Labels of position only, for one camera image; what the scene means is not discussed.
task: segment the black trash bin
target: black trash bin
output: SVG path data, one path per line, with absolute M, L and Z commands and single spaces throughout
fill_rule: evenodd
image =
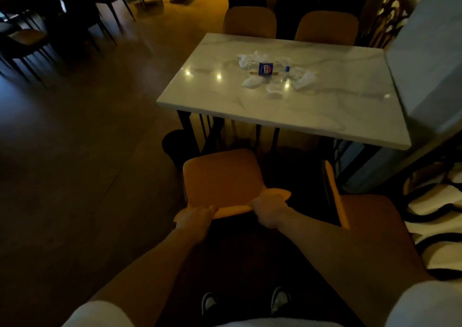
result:
M 197 147 L 185 130 L 174 130 L 165 135 L 162 140 L 162 149 L 180 170 L 183 169 L 185 161 L 199 156 Z

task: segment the hand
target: hand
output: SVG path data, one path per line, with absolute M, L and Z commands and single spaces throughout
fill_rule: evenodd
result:
M 178 214 L 176 229 L 186 231 L 196 243 L 200 243 L 207 236 L 213 214 L 217 210 L 218 208 L 213 205 L 208 208 L 200 206 L 194 209 L 183 209 Z
M 269 229 L 278 228 L 285 215 L 294 211 L 280 195 L 261 194 L 249 203 L 258 216 L 258 222 Z

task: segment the brown floor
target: brown floor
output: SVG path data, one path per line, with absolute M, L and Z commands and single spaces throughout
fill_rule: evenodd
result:
M 181 125 L 175 111 L 155 101 L 204 34 L 221 32 L 227 0 L 164 1 L 147 11 L 131 4 L 136 22 L 120 1 L 114 4 L 123 32 L 100 6 L 118 45 L 96 28 L 92 32 L 103 55 L 88 44 L 80 61 L 51 66 L 32 58 L 46 88 L 25 83 L 0 63 L 3 326 L 61 325 L 120 269 L 161 241 L 184 205 L 181 174 L 161 148 L 165 134 Z M 193 123 L 201 142 L 197 117 Z M 263 127 L 262 155 L 272 132 Z M 224 130 L 231 142 L 254 133 L 254 126 L 234 128 L 230 122 Z M 305 150 L 315 141 L 289 131 L 280 135 L 280 144 Z M 310 192 L 300 190 L 302 198 Z M 159 325 L 181 324 L 178 315 L 184 316 L 175 314 L 177 309 L 192 314 L 188 325 L 197 324 L 197 300 L 208 289 L 228 296 L 225 300 L 246 289 L 243 315 L 265 314 L 271 289 L 282 283 L 298 287 L 295 294 L 313 303 L 314 311 L 326 302 L 326 318 L 356 323 L 290 243 L 258 227 L 254 218 L 243 223 L 244 229 L 212 236 L 195 250 Z M 235 229 L 232 224 L 215 227 Z M 217 274 L 208 274 L 209 267 Z M 228 282 L 233 285 L 225 287 Z

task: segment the bottle label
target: bottle label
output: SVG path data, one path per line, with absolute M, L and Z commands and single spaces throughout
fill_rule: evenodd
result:
M 273 63 L 258 63 L 258 74 L 259 75 L 273 74 Z

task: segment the sneaker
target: sneaker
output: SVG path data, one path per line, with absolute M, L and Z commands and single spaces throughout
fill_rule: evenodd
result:
M 273 297 L 271 298 L 271 316 L 278 311 L 283 305 L 291 302 L 289 292 L 285 291 L 282 287 L 278 287 L 273 292 Z
M 205 312 L 215 304 L 218 304 L 217 297 L 211 292 L 206 293 L 202 298 L 202 316 L 204 316 Z

